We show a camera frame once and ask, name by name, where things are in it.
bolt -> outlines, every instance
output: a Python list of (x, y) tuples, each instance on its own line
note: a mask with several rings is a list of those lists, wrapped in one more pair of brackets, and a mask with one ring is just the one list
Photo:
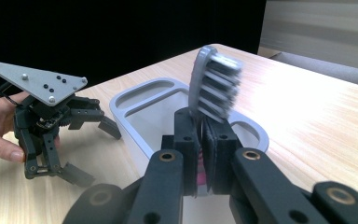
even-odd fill
[(54, 96), (50, 96), (50, 97), (48, 98), (48, 101), (51, 102), (51, 103), (55, 103), (55, 98), (54, 98)]
[(25, 73), (22, 74), (21, 79), (22, 80), (28, 80), (28, 75), (26, 75)]

black background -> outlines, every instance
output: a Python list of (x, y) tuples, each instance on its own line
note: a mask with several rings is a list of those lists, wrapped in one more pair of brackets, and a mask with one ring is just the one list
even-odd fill
[(207, 44), (257, 53), (265, 4), (0, 1), (0, 62), (86, 77), (90, 87)]

human hand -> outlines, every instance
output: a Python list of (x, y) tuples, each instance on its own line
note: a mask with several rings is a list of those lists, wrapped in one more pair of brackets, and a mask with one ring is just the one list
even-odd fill
[[(15, 102), (20, 103), (27, 96), (28, 93), (23, 91), (21, 93), (11, 95), (10, 98)], [(13, 131), (15, 108), (16, 106), (8, 99), (0, 98), (0, 158), (7, 161), (23, 162), (25, 157), (22, 148), (2, 138), (4, 134)], [(54, 142), (56, 147), (60, 146), (60, 138), (58, 136)]]

table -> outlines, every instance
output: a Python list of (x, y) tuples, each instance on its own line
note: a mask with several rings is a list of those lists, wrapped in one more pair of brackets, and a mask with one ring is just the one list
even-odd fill
[[(358, 85), (223, 45), (214, 46), (244, 61), (234, 109), (267, 131), (268, 155), (286, 176), (306, 190), (325, 180), (358, 190)], [(127, 88), (156, 77), (172, 77), (188, 84), (197, 53), (194, 49), (77, 95), (99, 99), (102, 110), (112, 119), (108, 103)], [(62, 165), (69, 161), (93, 174), (95, 184), (125, 188), (140, 177), (133, 165), (136, 161), (131, 160), (123, 140), (112, 138), (97, 126), (86, 123), (79, 131), (62, 128)], [(13, 133), (5, 138), (16, 142)], [(58, 177), (27, 180), (22, 164), (0, 160), (0, 223), (62, 223), (83, 191)], [(221, 217), (226, 223), (232, 222), (229, 217)]]

toothbrush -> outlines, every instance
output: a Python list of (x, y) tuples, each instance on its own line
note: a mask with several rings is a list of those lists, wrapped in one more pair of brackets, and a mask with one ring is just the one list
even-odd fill
[(228, 118), (240, 85), (243, 63), (217, 52), (212, 46), (200, 49), (194, 62), (188, 95), (191, 117), (204, 116), (222, 123)]

